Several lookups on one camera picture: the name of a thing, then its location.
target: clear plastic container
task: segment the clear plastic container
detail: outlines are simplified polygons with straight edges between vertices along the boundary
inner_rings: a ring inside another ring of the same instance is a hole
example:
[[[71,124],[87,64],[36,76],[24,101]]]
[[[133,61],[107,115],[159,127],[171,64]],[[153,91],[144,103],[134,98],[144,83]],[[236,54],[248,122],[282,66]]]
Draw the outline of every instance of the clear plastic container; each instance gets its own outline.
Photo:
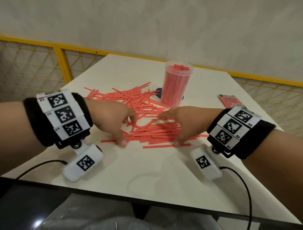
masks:
[[[186,62],[168,61],[161,93],[161,102],[168,106],[179,106],[193,66]]]

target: yellow railing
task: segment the yellow railing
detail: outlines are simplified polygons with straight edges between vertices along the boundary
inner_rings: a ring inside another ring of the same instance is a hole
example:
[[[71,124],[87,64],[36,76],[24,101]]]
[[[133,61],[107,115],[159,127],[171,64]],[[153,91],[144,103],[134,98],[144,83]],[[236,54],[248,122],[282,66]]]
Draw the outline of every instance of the yellow railing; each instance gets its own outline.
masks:
[[[108,54],[115,54],[115,55],[122,55],[122,56],[127,56],[127,57],[135,57],[135,58],[141,58],[141,59],[147,59],[147,60],[153,60],[153,61],[166,62],[166,60],[160,60],[160,59],[155,59],[155,58],[139,57],[139,56],[135,56],[135,55],[116,53],[116,52],[105,51],[105,50],[100,50],[100,49],[84,48],[84,47],[73,46],[73,45],[68,45],[68,44],[60,44],[60,43],[54,43],[54,42],[40,42],[40,41],[12,38],[12,37],[6,37],[6,36],[0,36],[0,40],[4,40],[4,41],[8,41],[8,42],[19,42],[19,43],[25,43],[25,44],[31,44],[31,45],[37,45],[37,46],[53,47],[53,49],[56,53],[57,60],[60,65],[61,71],[62,71],[62,75],[63,75],[66,83],[69,83],[70,81],[72,81],[73,77],[72,77],[72,74],[71,74],[71,71],[69,68],[68,61],[66,59],[66,55],[64,52],[65,49],[78,51],[78,52],[104,55],[104,56],[106,56]],[[288,81],[288,80],[283,80],[283,79],[276,79],[276,78],[270,78],[270,77],[264,77],[264,76],[246,74],[246,73],[239,73],[239,72],[234,72],[234,71],[215,69],[215,68],[209,68],[209,67],[197,66],[197,65],[194,65],[194,67],[217,70],[217,71],[224,71],[234,77],[242,77],[242,78],[259,80],[259,81],[266,81],[266,82],[273,82],[273,83],[284,84],[284,85],[303,87],[302,82]]]

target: left hand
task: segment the left hand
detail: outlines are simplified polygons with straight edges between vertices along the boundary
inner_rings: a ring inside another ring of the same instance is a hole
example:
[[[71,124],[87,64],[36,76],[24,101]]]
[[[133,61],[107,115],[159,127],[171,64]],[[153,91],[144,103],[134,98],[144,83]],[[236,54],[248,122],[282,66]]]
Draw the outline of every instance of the left hand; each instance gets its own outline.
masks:
[[[126,139],[121,131],[122,123],[130,118],[135,123],[136,112],[127,105],[117,101],[96,101],[84,98],[92,121],[98,129],[113,135],[120,146],[126,146]]]

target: tabletop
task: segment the tabletop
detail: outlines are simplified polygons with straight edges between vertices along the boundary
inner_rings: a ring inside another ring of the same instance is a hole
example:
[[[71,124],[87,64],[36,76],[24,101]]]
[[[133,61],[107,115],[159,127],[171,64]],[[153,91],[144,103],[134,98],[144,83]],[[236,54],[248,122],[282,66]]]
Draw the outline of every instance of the tabletop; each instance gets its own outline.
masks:
[[[163,62],[107,55],[64,88],[87,96],[89,91],[83,87],[108,93],[113,91],[112,88],[128,90],[151,82],[145,89],[156,90],[162,87],[164,66]],[[235,95],[249,110],[275,123],[226,72],[194,68],[181,106],[224,108],[219,94]],[[146,119],[141,119],[139,125],[148,122]],[[62,165],[59,163],[40,166],[22,179],[232,214],[249,214],[247,192],[236,175],[226,171],[221,178],[207,181],[191,159],[189,153],[195,147],[203,143],[210,145],[205,137],[191,140],[192,146],[189,147],[159,149],[143,149],[146,143],[138,141],[129,142],[125,148],[116,143],[100,143],[100,140],[107,139],[112,138],[95,126],[91,128],[91,135],[86,141],[97,144],[104,153],[104,159],[76,183],[67,181],[61,175]],[[41,162],[53,159],[69,162],[75,156],[71,147],[59,150],[54,145],[3,176],[16,178]],[[247,183],[254,217],[300,223],[246,169],[240,159],[235,156],[226,159],[219,155],[216,160],[219,166],[236,170]]]

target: right hand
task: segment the right hand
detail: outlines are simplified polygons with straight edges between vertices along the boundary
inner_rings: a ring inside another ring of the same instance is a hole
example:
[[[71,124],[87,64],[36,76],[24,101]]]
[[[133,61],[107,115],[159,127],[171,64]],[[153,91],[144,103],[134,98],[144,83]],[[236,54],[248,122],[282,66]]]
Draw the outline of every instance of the right hand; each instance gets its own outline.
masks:
[[[222,110],[194,106],[172,107],[160,113],[157,118],[171,118],[179,122],[181,132],[177,135],[174,145],[180,147],[187,138],[205,132]]]

